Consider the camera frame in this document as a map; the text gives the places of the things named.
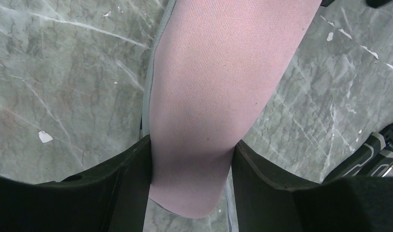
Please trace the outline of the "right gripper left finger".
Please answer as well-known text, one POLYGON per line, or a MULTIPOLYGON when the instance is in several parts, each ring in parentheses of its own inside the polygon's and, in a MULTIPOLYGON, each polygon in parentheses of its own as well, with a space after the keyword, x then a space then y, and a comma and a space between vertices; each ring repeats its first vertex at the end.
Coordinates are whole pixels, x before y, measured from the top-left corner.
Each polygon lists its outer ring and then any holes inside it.
POLYGON ((149 136, 60 182, 0 176, 0 232, 141 232, 151 176, 149 136))

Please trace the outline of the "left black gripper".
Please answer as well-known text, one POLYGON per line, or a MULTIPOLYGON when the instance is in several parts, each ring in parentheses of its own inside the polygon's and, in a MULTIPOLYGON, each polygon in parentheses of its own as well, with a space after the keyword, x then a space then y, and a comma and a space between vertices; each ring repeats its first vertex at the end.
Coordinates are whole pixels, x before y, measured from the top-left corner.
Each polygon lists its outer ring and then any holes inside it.
POLYGON ((381 8, 385 5, 393 3, 393 0, 322 0, 320 6, 329 7, 336 2, 339 2, 340 4, 356 4, 369 8, 381 8))

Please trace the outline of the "pink umbrella case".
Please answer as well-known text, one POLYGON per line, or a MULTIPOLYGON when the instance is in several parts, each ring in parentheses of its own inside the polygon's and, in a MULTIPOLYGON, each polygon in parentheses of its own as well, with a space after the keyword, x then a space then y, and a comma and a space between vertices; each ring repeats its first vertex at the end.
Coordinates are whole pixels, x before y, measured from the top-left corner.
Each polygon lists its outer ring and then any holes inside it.
POLYGON ((150 198, 185 218, 225 195, 236 144, 257 120, 319 0, 170 0, 154 39, 139 135, 151 138, 150 198))

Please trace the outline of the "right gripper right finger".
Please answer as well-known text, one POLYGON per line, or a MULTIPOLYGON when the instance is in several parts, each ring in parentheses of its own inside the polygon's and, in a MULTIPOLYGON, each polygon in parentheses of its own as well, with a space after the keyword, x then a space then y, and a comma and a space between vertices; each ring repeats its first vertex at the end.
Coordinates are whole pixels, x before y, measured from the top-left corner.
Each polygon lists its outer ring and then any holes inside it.
POLYGON ((241 232, 393 232, 393 177, 318 184, 235 147, 232 177, 241 232))

